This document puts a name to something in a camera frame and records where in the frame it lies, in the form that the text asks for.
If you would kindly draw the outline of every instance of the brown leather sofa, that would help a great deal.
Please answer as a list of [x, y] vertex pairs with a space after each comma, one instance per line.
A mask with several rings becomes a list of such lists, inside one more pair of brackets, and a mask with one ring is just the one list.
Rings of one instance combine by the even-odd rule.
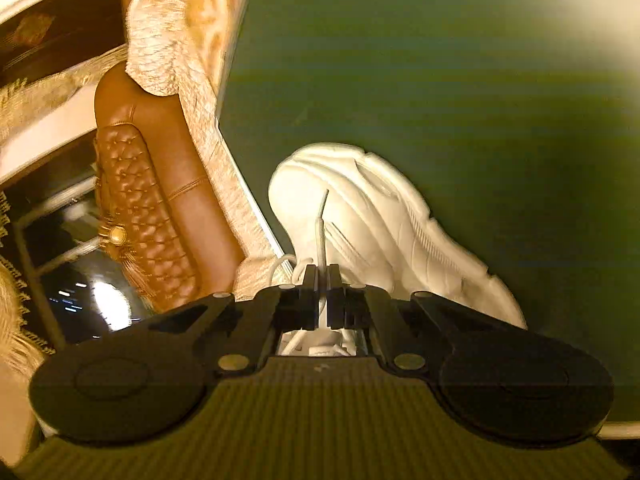
[[[129, 1], [123, 0], [125, 8]], [[177, 290], [183, 294], [154, 309], [163, 312], [214, 292], [231, 292], [245, 256], [188, 134], [179, 97], [149, 94], [120, 63], [98, 84], [95, 117], [97, 138], [132, 126], [142, 134], [171, 222], [196, 269], [195, 291], [181, 286]]]

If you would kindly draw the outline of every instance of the white sneaker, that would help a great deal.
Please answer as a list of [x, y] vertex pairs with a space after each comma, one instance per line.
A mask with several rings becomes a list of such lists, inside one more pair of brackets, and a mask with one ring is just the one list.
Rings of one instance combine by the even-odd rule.
[[429, 290], [526, 328], [508, 288], [430, 218], [406, 177], [354, 146], [305, 146], [273, 174], [271, 208], [299, 262], [316, 259], [314, 223], [326, 190], [326, 261], [339, 264], [348, 283], [379, 286], [399, 300]]

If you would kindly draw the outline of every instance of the metal bolt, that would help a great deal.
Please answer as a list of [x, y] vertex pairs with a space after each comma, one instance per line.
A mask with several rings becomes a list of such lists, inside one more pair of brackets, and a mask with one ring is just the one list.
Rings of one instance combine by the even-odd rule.
[[240, 354], [227, 354], [218, 359], [218, 366], [227, 372], [244, 370], [249, 365], [249, 359]]
[[418, 354], [400, 354], [394, 359], [394, 364], [402, 370], [419, 370], [427, 361]]

